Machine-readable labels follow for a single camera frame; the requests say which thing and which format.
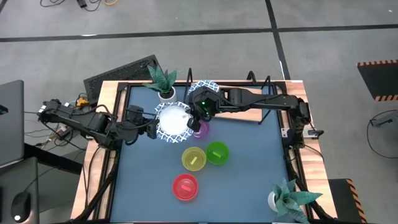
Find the blue and white plate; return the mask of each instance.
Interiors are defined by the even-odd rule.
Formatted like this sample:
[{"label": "blue and white plate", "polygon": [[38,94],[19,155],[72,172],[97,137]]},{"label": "blue and white plate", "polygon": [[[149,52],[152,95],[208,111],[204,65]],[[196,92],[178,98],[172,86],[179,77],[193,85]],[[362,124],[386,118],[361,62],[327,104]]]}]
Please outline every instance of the blue and white plate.
[{"label": "blue and white plate", "polygon": [[157,138],[171,143],[187,140],[193,134],[193,130],[187,126],[188,120],[192,117],[186,112],[189,108],[182,102],[157,105],[155,108],[156,118],[159,119]]},{"label": "blue and white plate", "polygon": [[191,87],[188,90],[188,95],[193,90],[196,90],[197,88],[202,87],[202,86],[208,87],[208,88],[212,89],[215,92],[218,92],[220,90],[220,86],[217,85],[217,83],[215,83],[213,80],[200,80],[199,82],[193,83],[191,85]]}]

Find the purple cup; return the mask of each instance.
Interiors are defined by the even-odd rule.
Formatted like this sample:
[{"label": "purple cup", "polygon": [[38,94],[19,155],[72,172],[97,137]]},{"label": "purple cup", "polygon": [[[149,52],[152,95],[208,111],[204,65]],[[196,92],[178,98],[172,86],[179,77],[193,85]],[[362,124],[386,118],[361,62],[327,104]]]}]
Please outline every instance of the purple cup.
[{"label": "purple cup", "polygon": [[199,121],[199,123],[200,123],[199,131],[197,133],[193,133],[193,136],[195,136],[198,139],[205,137],[207,135],[207,133],[209,132],[209,123],[208,122]]}]

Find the potted plant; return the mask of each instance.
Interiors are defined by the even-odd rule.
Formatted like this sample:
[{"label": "potted plant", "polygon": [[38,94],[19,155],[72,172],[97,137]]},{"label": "potted plant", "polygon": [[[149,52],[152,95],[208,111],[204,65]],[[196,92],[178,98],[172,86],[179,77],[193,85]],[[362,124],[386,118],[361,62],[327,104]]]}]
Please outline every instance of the potted plant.
[{"label": "potted plant", "polygon": [[278,213],[278,217],[289,214],[296,221],[309,224],[300,205],[313,202],[322,194],[295,192],[294,187],[295,179],[289,183],[283,179],[280,187],[276,184],[272,184],[272,192],[268,195],[268,204],[273,211]]},{"label": "potted plant", "polygon": [[177,95],[175,94],[175,88],[173,87],[173,84],[177,77],[177,70],[174,70],[168,74],[167,70],[165,73],[163,73],[162,69],[160,69],[160,66],[157,66],[155,70],[149,65],[148,70],[154,82],[144,83],[144,86],[157,91],[161,102],[176,102]]}]

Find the green leaves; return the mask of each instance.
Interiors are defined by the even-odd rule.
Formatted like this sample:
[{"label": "green leaves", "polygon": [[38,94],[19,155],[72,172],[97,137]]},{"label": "green leaves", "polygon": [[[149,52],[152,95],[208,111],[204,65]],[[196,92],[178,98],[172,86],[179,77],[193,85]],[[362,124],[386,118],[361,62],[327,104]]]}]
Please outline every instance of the green leaves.
[{"label": "green leaves", "polygon": [[280,195],[282,194],[282,190],[280,189],[280,187],[276,184],[272,184],[272,191],[275,194],[275,199],[278,200]]},{"label": "green leaves", "polygon": [[287,183],[287,188],[289,189],[290,192],[294,191],[294,187],[296,186],[296,179],[293,179]]},{"label": "green leaves", "polygon": [[286,215],[289,212],[289,209],[284,205],[284,201],[279,199],[275,203],[276,209],[278,209],[278,217],[282,215]]},{"label": "green leaves", "polygon": [[170,92],[171,88],[173,87],[173,84],[175,83],[175,79],[177,78],[177,70],[172,71],[170,74],[168,74],[168,71],[166,70],[166,72],[163,74],[160,66],[157,66],[155,70],[149,65],[148,65],[148,70],[154,83],[144,84],[144,85],[148,88],[151,88],[155,91],[159,91],[161,93]]},{"label": "green leaves", "polygon": [[311,193],[311,192],[291,192],[287,196],[288,198],[293,199],[298,205],[305,205],[310,202],[315,201],[318,197],[321,197],[320,193]]},{"label": "green leaves", "polygon": [[308,223],[300,205],[315,201],[322,194],[311,192],[294,192],[295,180],[287,182],[283,179],[280,187],[272,184],[272,191],[275,193],[275,205],[278,209],[278,216],[289,214],[296,221]]}]

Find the green cup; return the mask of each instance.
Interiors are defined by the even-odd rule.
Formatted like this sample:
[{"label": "green cup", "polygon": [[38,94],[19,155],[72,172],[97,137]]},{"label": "green cup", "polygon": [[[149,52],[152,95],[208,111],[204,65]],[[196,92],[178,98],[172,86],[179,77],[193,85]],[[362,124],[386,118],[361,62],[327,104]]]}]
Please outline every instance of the green cup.
[{"label": "green cup", "polygon": [[228,146],[223,142],[215,141],[206,148],[206,157],[214,165],[223,165],[228,160]]}]

